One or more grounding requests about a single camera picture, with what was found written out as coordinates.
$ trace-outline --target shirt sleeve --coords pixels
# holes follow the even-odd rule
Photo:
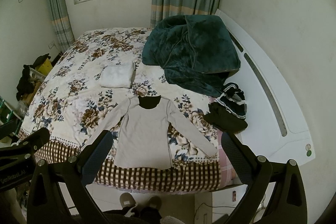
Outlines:
[[[208,157],[212,157],[217,153],[215,146],[199,132],[196,126],[185,118],[171,100],[169,100],[167,105],[167,116],[172,126],[201,149]]]
[[[122,116],[127,113],[130,103],[131,101],[129,98],[123,100],[119,105],[117,105],[109,113],[107,113],[105,118],[99,123],[98,127],[95,129],[94,133],[85,143],[83,148],[89,144],[92,144],[103,130],[110,130],[112,127],[115,127],[122,118]]]

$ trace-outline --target wall outlet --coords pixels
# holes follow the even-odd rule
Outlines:
[[[51,49],[52,47],[56,46],[55,45],[55,41],[52,41],[48,46],[49,46],[49,49]]]

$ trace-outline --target folded white towel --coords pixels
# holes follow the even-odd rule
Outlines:
[[[133,62],[109,65],[101,72],[100,86],[105,88],[130,88],[134,69],[135,64]]]

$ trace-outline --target cable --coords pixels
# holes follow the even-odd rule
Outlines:
[[[196,217],[196,214],[198,212],[198,209],[202,206],[202,205],[205,205],[205,206],[208,206],[210,208],[235,208],[235,207],[232,207],[232,206],[210,206],[210,205],[207,205],[205,202],[203,202],[201,205],[199,205],[199,207],[196,209],[195,211],[195,214],[194,214],[194,223],[195,223],[195,217]]]
[[[56,46],[56,42],[54,42],[54,46],[56,48],[56,50],[58,50],[58,53],[60,53],[61,51],[58,49],[58,47]]]
[[[261,208],[262,209],[265,209],[265,206],[264,206],[264,201],[265,201],[265,199],[266,199],[266,194],[264,194],[264,197],[263,197],[263,199],[262,199],[262,201],[261,201]]]

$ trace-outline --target yellow box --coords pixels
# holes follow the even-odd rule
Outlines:
[[[35,69],[47,76],[48,73],[52,70],[53,66],[50,63],[50,60],[47,58],[42,65],[37,66]]]

